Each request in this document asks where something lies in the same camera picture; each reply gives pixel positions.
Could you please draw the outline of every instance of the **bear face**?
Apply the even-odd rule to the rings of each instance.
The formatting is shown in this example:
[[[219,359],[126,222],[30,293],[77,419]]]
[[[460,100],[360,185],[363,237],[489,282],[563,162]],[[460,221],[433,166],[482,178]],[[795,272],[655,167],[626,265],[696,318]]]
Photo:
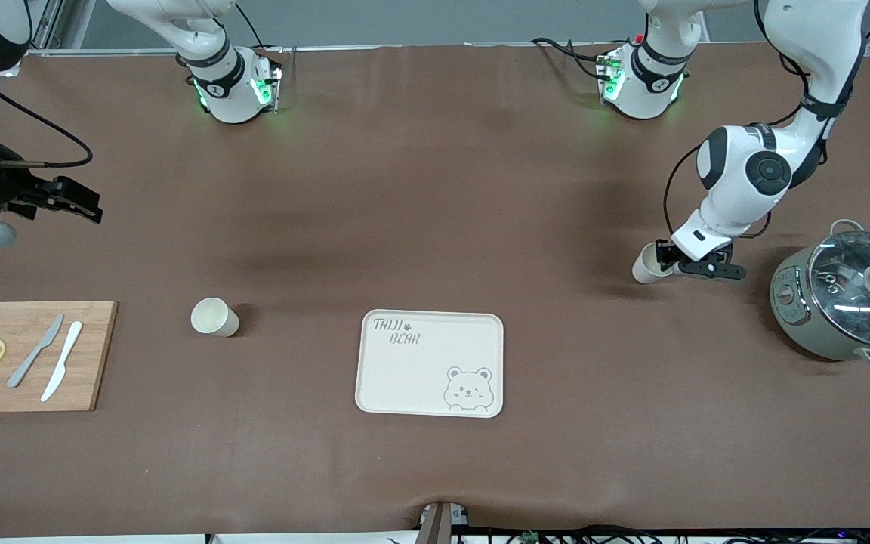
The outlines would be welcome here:
[[[462,372],[458,367],[449,369],[449,386],[445,389],[445,402],[450,409],[481,409],[486,411],[495,400],[489,380],[492,372],[487,368],[476,372]]]

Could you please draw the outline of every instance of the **brown table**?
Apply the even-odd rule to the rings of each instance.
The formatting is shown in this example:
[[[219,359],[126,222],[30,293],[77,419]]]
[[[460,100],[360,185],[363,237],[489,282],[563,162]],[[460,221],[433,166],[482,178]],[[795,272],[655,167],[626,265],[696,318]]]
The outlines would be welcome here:
[[[120,302],[93,413],[0,414],[0,536],[396,530],[452,500],[515,527],[870,527],[870,367],[778,330],[777,263],[870,228],[870,59],[831,162],[739,244],[743,283],[636,286],[674,162],[800,87],[766,45],[707,45],[662,119],[598,103],[534,48],[297,55],[283,110],[201,113],[169,57],[29,58],[3,90],[93,145],[101,226],[41,213],[0,300]],[[28,159],[76,149],[0,103]],[[704,190],[691,168],[672,207]],[[235,304],[238,338],[190,328]],[[491,420],[353,402],[374,308],[505,323]]]

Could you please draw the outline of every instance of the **knife handle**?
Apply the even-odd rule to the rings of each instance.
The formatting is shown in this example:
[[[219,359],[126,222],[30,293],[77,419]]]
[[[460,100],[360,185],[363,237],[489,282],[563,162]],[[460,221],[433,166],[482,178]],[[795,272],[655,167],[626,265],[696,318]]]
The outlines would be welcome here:
[[[73,321],[69,325],[69,332],[66,334],[66,344],[63,345],[63,352],[59,354],[59,362],[56,366],[65,366],[66,359],[69,358],[70,352],[73,351],[73,345],[76,345],[76,340],[79,340],[79,333],[82,331],[82,321]]]
[[[15,369],[13,375],[10,376],[9,382],[6,382],[6,387],[10,389],[15,389],[22,382],[22,379],[25,378],[25,375],[28,374],[29,369],[32,368],[32,363],[35,362],[35,358],[38,357],[39,352],[42,352],[42,346],[37,345],[35,349],[33,349],[32,353],[29,354],[25,361],[22,363],[22,366]]]

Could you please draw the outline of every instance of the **white knife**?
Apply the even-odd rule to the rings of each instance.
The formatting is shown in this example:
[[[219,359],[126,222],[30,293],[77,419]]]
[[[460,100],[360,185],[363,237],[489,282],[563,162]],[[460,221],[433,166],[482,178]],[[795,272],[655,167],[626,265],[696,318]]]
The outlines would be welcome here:
[[[38,357],[39,352],[41,352],[42,349],[48,348],[49,345],[52,344],[52,341],[55,340],[56,335],[59,334],[59,327],[62,326],[63,315],[58,314],[58,316],[56,316],[56,320],[52,321],[52,324],[49,325],[49,330],[45,331],[45,336],[42,337],[42,340],[39,340],[39,344],[36,345],[32,353],[29,354],[27,358],[25,358],[22,366],[15,369],[14,374],[11,375],[11,378],[9,378],[9,382],[6,383],[6,387],[9,387],[10,389],[18,387],[18,385],[22,382],[22,379],[25,378],[26,373],[29,372],[29,368],[32,367],[32,363],[33,361],[35,361],[35,358]]]
[[[79,331],[82,331],[82,321],[73,321],[72,325],[69,325],[69,334],[66,334],[66,344],[63,345],[63,352],[59,355],[56,369],[52,371],[52,378],[45,386],[45,392],[42,392],[42,399],[39,399],[42,402],[49,400],[49,397],[59,388],[59,384],[63,382],[63,378],[66,376],[66,359],[69,358],[69,352],[73,350],[73,345],[79,338]]]

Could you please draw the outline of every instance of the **wooden cutting board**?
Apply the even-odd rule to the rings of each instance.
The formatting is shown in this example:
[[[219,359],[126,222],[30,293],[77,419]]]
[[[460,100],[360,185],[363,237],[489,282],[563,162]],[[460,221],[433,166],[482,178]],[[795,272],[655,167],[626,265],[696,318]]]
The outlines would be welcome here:
[[[42,349],[17,388],[6,387],[58,314],[65,316],[58,336]],[[92,410],[115,317],[116,303],[112,301],[0,302],[0,340],[6,345],[0,360],[0,411]],[[41,402],[73,321],[82,321],[82,333],[66,359],[66,378],[49,400]]]

